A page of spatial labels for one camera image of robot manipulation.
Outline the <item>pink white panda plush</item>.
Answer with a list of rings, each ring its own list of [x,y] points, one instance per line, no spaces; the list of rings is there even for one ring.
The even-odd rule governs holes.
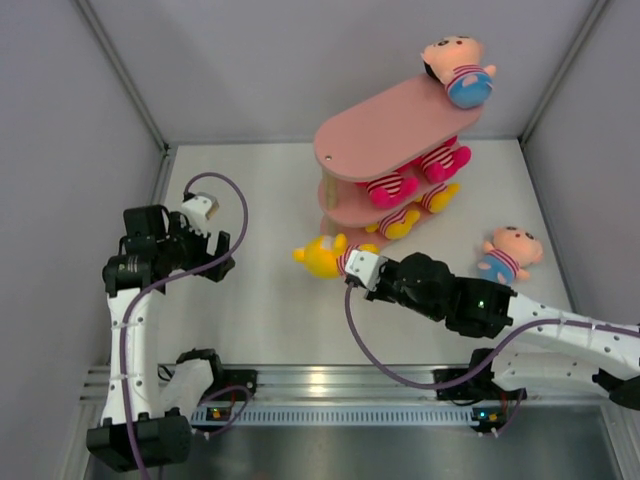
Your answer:
[[[391,209],[412,196],[419,187],[414,176],[405,177],[397,171],[367,182],[358,182],[371,203],[379,209]]]
[[[432,183],[444,182],[464,168],[472,158],[472,150],[461,145],[454,136],[421,155],[417,160],[420,170]]]

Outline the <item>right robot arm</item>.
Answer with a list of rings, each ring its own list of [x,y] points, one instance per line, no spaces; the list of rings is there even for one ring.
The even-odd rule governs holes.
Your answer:
[[[559,310],[507,285],[456,276],[419,252],[401,261],[353,253],[346,272],[369,301],[397,304],[463,337],[498,339],[464,377],[477,396],[498,389],[574,389],[639,407],[636,325]]]

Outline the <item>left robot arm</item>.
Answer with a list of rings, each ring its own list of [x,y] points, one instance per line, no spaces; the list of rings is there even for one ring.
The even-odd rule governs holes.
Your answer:
[[[158,379],[159,314],[166,283],[178,271],[220,282],[234,268],[230,236],[220,232],[207,248],[213,197],[190,196],[180,208],[127,209],[119,249],[102,270],[111,316],[111,366],[99,424],[86,436],[89,452],[116,472],[184,462],[190,451],[192,414],[201,399],[219,397],[226,386],[217,353],[181,354],[166,385]]]

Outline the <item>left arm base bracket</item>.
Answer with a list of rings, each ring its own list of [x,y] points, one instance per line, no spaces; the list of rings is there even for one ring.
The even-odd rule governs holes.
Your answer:
[[[169,368],[168,365],[161,364],[157,367],[157,375],[162,382],[168,383],[174,375],[174,370]],[[258,371],[255,369],[225,368],[223,373],[215,377],[213,386],[205,390],[201,399],[209,399],[214,393],[224,390],[225,388],[228,389],[238,386],[247,388],[253,395],[256,392],[257,380]],[[224,395],[216,398],[222,399],[223,401],[231,400],[234,402],[236,400],[244,400],[247,397],[242,391],[228,391],[224,393]]]

